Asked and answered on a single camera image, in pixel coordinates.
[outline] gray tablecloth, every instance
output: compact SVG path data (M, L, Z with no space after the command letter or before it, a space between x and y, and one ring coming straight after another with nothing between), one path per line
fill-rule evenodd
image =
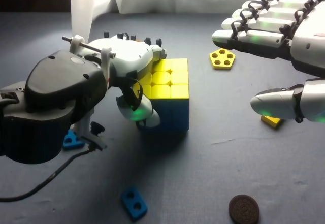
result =
M106 14L90 40L128 32L162 39L168 58L188 58L190 130L184 137L141 135L116 106L112 88L93 120L106 131L108 148L83 156L34 196L0 203L0 223L130 223L120 193L138 187L148 205L139 223L231 223L230 199L251 195L261 223L323 223L325 143L323 124L286 121L275 131L250 107L256 93L288 87L311 76L290 62L232 51L230 71L212 69L218 48L211 35L228 15ZM69 44L68 13L0 14L0 87L25 80L36 63ZM40 165L0 158L0 196L29 191L81 150L61 152Z

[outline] black cable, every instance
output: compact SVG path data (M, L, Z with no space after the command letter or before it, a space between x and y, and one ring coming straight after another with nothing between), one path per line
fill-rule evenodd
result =
M61 171L63 171L75 158L78 158L82 155L86 155L90 152L94 151L93 149L89 149L86 150L84 152L80 152L78 154L75 154L73 156L71 156L62 166L60 166L51 176L49 176L44 182L40 183L39 185L37 185L34 189L32 189L31 191L23 194L23 195L19 195L19 196L15 196L15 197L7 197L7 198L0 198L0 202L15 202L15 201L19 201L19 200L23 200L26 199L30 196L32 196L33 194L37 193L38 191L40 191L42 188L44 188L47 184L49 184L57 175L59 175L59 173Z

